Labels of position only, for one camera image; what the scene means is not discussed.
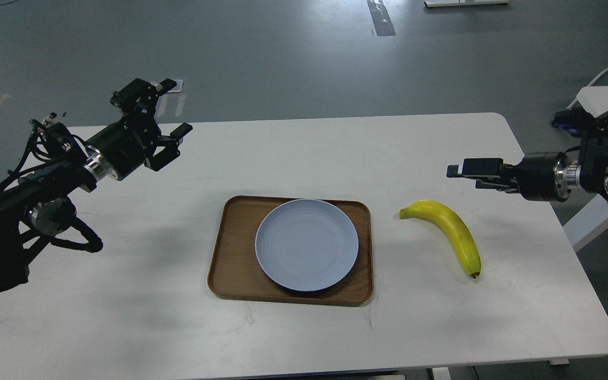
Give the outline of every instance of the robotic arm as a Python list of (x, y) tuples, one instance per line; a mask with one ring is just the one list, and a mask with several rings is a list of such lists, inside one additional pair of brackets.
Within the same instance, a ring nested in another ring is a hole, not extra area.
[[(102, 241), (77, 217), (68, 195), (78, 187), (91, 192), (107, 175), (121, 181), (142, 164), (159, 171), (179, 156), (178, 146), (191, 125), (183, 123), (162, 136), (154, 120), (159, 97), (175, 86), (171, 79), (157, 85), (133, 80), (111, 97), (121, 119), (86, 141), (53, 122), (53, 113), (43, 122), (31, 120), (23, 157), (0, 183), (0, 292), (27, 283), (29, 264), (48, 244), (87, 252), (102, 249)], [(29, 154), (43, 163), (21, 171)], [(8, 188), (16, 180), (18, 184)], [(27, 227), (24, 233), (20, 222)], [(69, 228), (79, 231), (86, 242), (55, 237)], [(23, 246), (35, 238), (31, 246)]]
[[(447, 176), (474, 179), (476, 188), (519, 193), (530, 201), (564, 202), (581, 188), (608, 202), (608, 112), (594, 118), (582, 109), (566, 110), (556, 113), (553, 123), (583, 131), (581, 145), (567, 152), (528, 154), (517, 165), (500, 158), (467, 158), (461, 166), (448, 166)], [(572, 150), (578, 150), (578, 159), (567, 156)]]

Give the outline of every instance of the black robotic arm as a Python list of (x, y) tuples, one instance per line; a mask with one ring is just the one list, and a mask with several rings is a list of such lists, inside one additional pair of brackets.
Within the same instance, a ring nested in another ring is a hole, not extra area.
[[(25, 153), (0, 183), (0, 292), (26, 283), (29, 264), (48, 244), (87, 252), (102, 249), (102, 241), (77, 217), (68, 195), (78, 187), (91, 192), (107, 175), (123, 180), (142, 164), (159, 171), (179, 156), (178, 146), (191, 125), (183, 123), (171, 135), (162, 136), (154, 119), (159, 97), (175, 85), (171, 79), (160, 84), (133, 80), (110, 101), (120, 108), (121, 119), (86, 141), (53, 122), (53, 113), (43, 122), (31, 120)], [(29, 154), (43, 163), (21, 171)], [(15, 181), (18, 184), (8, 188)], [(20, 232), (20, 222), (27, 231)], [(86, 242), (56, 237), (69, 228), (79, 231)]]

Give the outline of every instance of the plate rim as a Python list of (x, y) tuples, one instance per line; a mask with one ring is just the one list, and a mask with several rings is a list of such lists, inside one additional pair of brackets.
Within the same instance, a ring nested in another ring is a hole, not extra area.
[[(280, 283), (280, 281), (277, 281), (276, 279), (273, 278), (273, 276), (271, 274), (268, 273), (268, 271), (266, 269), (264, 269), (264, 266), (260, 260), (260, 254), (258, 253), (258, 238), (260, 236), (260, 230), (262, 229), (262, 226), (264, 224), (265, 221), (267, 221), (267, 219), (269, 218), (269, 216), (271, 216), (273, 213), (275, 213), (278, 209), (280, 209), (281, 207), (284, 207), (285, 205), (289, 205), (295, 202), (302, 202), (302, 201), (314, 201), (314, 202), (319, 202), (319, 203), (323, 203), (326, 204), (325, 207), (332, 207), (333, 209), (336, 209), (336, 212), (340, 212), (341, 215), (343, 216), (343, 218), (345, 218), (346, 221), (348, 221), (348, 223), (350, 223), (350, 225), (353, 227), (353, 233), (355, 235), (355, 254), (354, 254), (354, 259), (353, 259), (353, 264), (350, 265), (350, 267), (348, 268), (348, 270), (345, 272), (345, 274), (338, 279), (337, 281), (335, 281), (335, 283), (333, 284), (329, 284), (328, 286), (325, 287), (321, 287), (321, 288), (316, 288), (316, 289), (295, 289), (294, 287), (291, 286), (287, 286), (286, 284)], [(328, 287), (334, 286), (335, 284), (339, 283), (340, 281), (342, 281), (342, 279), (344, 279), (349, 273), (350, 271), (353, 269), (353, 266), (355, 265), (355, 262), (358, 260), (358, 252), (360, 249), (360, 242), (358, 240), (358, 231), (355, 227), (355, 224), (353, 224), (353, 221), (348, 217), (348, 215), (342, 211), (339, 207), (335, 206), (334, 204), (331, 204), (330, 202), (326, 202), (323, 199), (317, 199), (317, 198), (297, 198), (297, 199), (292, 199), (290, 201), (284, 202), (283, 204), (277, 205), (277, 207), (275, 207), (274, 209), (272, 209), (271, 211), (269, 211), (268, 214), (266, 214), (266, 216), (264, 216), (264, 219), (262, 219), (262, 221), (260, 222), (260, 226), (258, 227), (258, 230), (256, 231), (255, 234), (255, 257), (256, 260), (258, 261), (258, 264), (260, 265), (260, 269), (262, 270), (262, 272), (264, 272), (264, 274), (267, 275), (267, 277), (269, 277), (273, 282), (279, 284), (282, 287), (285, 287), (286, 289), (290, 289), (292, 291), (305, 291), (305, 292), (311, 292), (311, 291), (321, 291), (323, 289), (328, 289)]]

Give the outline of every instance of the banana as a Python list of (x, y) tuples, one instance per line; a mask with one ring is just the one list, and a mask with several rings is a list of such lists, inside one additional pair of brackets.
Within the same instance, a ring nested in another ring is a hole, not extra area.
[(421, 200), (400, 210), (400, 219), (418, 218), (434, 222), (447, 235), (463, 270), (472, 278), (480, 276), (480, 253), (473, 236), (459, 215), (440, 202)]

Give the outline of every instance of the white table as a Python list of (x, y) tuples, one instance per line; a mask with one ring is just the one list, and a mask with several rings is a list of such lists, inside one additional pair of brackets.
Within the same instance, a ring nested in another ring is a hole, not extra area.
[[(0, 378), (263, 377), (608, 354), (608, 317), (550, 204), (445, 177), (464, 158), (522, 158), (503, 117), (194, 127), (161, 172), (140, 168), (72, 194), (106, 245), (49, 248), (29, 284), (0, 295)], [(210, 292), (222, 207), (239, 194), (364, 202), (370, 301), (286, 305)], [(466, 221), (482, 257), (478, 281), (436, 226), (398, 219), (419, 199)]]
[[(593, 116), (608, 111), (608, 86), (584, 87), (576, 99)], [(580, 250), (608, 228), (608, 204), (597, 196), (564, 225), (574, 249)]]

